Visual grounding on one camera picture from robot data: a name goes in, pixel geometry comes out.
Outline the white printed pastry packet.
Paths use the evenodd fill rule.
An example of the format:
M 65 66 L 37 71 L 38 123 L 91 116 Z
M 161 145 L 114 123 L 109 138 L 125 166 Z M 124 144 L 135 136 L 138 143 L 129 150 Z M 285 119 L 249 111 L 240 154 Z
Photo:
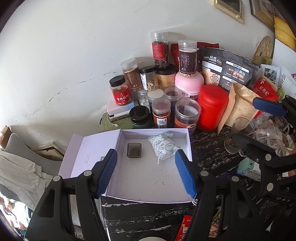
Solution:
M 172 140 L 174 133 L 172 131 L 161 133 L 159 135 L 151 136 L 148 138 L 148 141 L 151 143 L 152 148 L 158 158 L 158 164 L 166 160 L 181 149 L 179 145 L 176 145 Z

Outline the red snack packet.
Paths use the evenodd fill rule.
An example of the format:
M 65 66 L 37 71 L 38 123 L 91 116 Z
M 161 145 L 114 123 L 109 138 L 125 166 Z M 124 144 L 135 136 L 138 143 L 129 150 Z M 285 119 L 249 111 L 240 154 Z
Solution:
M 181 226 L 179 228 L 179 231 L 177 233 L 177 236 L 175 238 L 175 241 L 183 241 L 184 237 L 186 235 L 186 232 L 190 226 L 190 222 L 192 220 L 192 216 L 191 215 L 185 215 L 183 218 L 183 221 L 181 223 Z

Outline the red goji packet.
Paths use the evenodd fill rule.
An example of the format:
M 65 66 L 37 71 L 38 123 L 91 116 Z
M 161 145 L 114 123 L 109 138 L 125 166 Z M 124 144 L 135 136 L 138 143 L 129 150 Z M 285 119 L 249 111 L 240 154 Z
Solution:
M 251 90 L 262 99 L 276 101 L 279 98 L 279 95 L 274 89 L 273 84 L 264 76 L 258 77 Z

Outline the kraft paper pouch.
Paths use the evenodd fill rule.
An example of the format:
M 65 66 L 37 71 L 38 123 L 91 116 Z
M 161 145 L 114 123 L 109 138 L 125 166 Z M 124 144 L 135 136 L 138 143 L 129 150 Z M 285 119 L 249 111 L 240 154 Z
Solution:
M 242 84 L 234 83 L 228 95 L 228 104 L 217 126 L 217 134 L 224 125 L 232 127 L 237 118 L 251 121 L 258 112 L 252 104 L 255 97 L 259 96 L 252 90 Z

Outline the clear plastic bag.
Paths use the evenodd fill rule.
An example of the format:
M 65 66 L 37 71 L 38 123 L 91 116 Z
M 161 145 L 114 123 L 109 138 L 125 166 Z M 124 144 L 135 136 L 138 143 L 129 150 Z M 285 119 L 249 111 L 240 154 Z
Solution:
M 285 117 L 261 113 L 251 123 L 257 130 L 256 140 L 274 149 L 278 156 L 287 156 L 295 148 L 294 130 Z

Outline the blue white medicine box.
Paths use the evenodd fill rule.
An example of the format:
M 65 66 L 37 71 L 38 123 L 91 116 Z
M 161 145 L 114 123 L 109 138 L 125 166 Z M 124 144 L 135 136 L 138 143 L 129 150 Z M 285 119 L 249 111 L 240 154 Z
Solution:
M 236 173 L 254 181 L 261 181 L 261 170 L 259 164 L 248 157 L 244 158 L 239 163 Z

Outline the glass mug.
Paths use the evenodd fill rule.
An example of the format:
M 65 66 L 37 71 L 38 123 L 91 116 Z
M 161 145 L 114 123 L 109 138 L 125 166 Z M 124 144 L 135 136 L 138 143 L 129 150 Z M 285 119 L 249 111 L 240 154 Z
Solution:
M 255 127 L 246 118 L 237 118 L 234 120 L 233 126 L 227 138 L 224 141 L 225 150 L 229 154 L 237 154 L 246 157 L 245 151 L 243 150 L 246 139 L 255 138 Z

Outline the white open gift box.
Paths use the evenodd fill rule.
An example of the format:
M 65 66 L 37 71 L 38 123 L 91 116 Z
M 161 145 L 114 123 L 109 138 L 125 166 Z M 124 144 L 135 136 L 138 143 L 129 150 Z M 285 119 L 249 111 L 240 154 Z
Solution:
M 117 151 L 118 159 L 105 196 L 146 203 L 187 203 L 187 194 L 175 158 L 158 164 L 148 138 L 169 132 L 168 128 L 113 130 L 90 136 L 74 134 L 62 161 L 59 175 L 64 179 L 77 177 L 93 168 L 109 149 Z M 127 144 L 141 143 L 140 158 L 127 157 Z

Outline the white paper shopping bag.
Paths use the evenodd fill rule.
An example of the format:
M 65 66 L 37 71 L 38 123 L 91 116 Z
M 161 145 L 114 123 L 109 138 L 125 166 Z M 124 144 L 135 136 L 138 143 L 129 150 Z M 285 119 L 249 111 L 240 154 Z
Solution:
M 278 88 L 284 95 L 295 98 L 295 51 L 276 39 L 272 65 L 280 68 Z

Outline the red canister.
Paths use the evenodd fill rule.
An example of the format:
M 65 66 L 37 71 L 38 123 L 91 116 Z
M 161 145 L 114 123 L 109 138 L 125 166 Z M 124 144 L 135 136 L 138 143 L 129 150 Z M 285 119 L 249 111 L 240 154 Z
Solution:
M 215 130 L 228 104 L 227 92 L 218 85 L 206 84 L 200 89 L 198 102 L 202 109 L 198 129 L 202 132 Z

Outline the woven straw trivet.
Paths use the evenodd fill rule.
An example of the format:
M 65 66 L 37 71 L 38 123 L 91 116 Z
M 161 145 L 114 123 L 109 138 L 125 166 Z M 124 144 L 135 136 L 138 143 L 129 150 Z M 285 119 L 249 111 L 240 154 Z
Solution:
M 252 61 L 258 65 L 270 64 L 271 63 L 271 55 L 273 53 L 273 41 L 271 37 L 264 36 L 262 40 L 259 41 L 255 49 L 255 53 L 253 54 Z

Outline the white power bank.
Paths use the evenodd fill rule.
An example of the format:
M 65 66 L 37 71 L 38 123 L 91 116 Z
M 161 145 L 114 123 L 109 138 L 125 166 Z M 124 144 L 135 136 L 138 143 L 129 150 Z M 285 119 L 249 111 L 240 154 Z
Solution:
M 138 106 L 137 101 L 130 102 L 127 105 L 119 106 L 114 100 L 112 100 L 107 104 L 108 118 L 111 122 L 127 118 L 129 117 L 130 110 L 135 106 Z

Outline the black coffee pouch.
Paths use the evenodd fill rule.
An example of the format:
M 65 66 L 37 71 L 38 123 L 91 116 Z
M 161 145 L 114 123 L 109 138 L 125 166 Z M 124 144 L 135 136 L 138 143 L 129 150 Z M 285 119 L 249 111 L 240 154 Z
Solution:
M 199 60 L 206 84 L 214 84 L 229 92 L 234 83 L 252 87 L 259 65 L 230 51 L 199 47 Z

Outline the black lid dark jar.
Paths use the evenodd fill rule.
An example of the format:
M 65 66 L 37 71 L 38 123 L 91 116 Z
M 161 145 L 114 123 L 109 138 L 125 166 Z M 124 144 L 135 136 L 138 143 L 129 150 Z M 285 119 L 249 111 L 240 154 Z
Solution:
M 144 129 L 151 127 L 151 117 L 149 109 L 146 106 L 138 105 L 129 112 L 130 121 L 133 128 Z

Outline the orange label clear jar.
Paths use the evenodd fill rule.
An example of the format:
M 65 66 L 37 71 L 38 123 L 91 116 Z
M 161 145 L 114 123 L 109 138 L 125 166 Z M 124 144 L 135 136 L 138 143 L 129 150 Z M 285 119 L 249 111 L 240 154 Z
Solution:
M 201 114 L 200 104 L 190 98 L 182 98 L 175 104 L 175 128 L 187 128 L 189 134 L 193 134 Z

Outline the chenpi spice jar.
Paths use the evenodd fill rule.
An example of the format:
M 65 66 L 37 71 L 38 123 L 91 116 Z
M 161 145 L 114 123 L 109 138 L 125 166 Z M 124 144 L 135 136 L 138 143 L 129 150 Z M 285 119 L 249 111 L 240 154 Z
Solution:
M 152 103 L 152 116 L 157 128 L 167 128 L 171 117 L 171 103 L 165 98 L 160 98 Z

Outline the yellow pot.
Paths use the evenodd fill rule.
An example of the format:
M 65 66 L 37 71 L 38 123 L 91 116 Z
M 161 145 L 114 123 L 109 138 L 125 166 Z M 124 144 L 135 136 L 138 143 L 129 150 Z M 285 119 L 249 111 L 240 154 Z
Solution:
M 275 38 L 277 40 L 281 41 L 283 44 L 287 45 L 292 50 L 295 50 L 295 36 L 286 21 L 275 16 L 274 31 Z

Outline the red label sauce jar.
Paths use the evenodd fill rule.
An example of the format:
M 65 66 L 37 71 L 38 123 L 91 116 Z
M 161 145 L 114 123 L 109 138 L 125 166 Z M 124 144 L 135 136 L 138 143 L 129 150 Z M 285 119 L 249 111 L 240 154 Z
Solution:
M 109 84 L 114 101 L 118 106 L 127 105 L 132 102 L 132 94 L 123 75 L 111 78 Z

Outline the pink jar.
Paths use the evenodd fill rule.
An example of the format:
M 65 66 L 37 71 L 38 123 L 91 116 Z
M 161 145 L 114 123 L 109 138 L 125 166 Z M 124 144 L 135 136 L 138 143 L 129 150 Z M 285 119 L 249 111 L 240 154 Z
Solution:
M 179 72 L 175 75 L 175 87 L 180 90 L 182 98 L 198 100 L 203 85 L 204 77 L 199 72 L 196 72 L 193 77 L 184 77 Z

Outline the grey clothes pile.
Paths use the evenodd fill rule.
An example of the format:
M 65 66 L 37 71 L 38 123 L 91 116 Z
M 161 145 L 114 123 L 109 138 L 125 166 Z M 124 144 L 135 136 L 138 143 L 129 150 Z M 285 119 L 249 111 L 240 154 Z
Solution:
M 61 164 L 61 161 L 36 154 L 16 133 L 12 133 L 6 148 L 1 150 L 1 187 L 35 210 L 45 189 L 58 175 Z

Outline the tall dark label jar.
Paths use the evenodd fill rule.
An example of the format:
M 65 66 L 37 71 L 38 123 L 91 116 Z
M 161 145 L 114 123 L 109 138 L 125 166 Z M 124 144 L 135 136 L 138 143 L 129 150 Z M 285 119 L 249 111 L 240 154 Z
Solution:
M 178 40 L 179 72 L 186 77 L 194 76 L 197 69 L 197 42 Z

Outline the gold jar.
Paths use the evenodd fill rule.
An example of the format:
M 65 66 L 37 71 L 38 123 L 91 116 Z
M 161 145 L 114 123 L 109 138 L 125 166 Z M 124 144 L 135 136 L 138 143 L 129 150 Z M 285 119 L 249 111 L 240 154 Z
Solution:
M 175 86 L 176 66 L 170 64 L 168 68 L 157 69 L 159 88 L 165 90 Z

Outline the brown powder jar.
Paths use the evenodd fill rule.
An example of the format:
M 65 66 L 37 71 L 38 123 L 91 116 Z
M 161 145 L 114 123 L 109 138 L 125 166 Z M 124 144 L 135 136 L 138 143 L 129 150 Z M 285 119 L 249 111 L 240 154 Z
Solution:
M 125 80 L 133 92 L 143 90 L 138 64 L 135 58 L 127 59 L 120 64 Z

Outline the seed jar black lid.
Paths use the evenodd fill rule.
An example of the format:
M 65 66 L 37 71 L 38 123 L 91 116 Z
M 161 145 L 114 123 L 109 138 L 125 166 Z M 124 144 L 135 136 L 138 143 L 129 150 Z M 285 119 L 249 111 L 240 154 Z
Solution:
M 139 73 L 144 90 L 153 91 L 158 89 L 158 78 L 155 66 L 140 68 Z

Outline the tall red label jar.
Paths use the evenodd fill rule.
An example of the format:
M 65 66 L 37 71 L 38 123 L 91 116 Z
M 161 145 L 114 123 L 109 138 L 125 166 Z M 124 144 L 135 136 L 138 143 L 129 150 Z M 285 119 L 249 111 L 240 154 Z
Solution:
M 154 31 L 151 32 L 152 53 L 154 64 L 158 69 L 169 67 L 169 42 L 168 32 Z

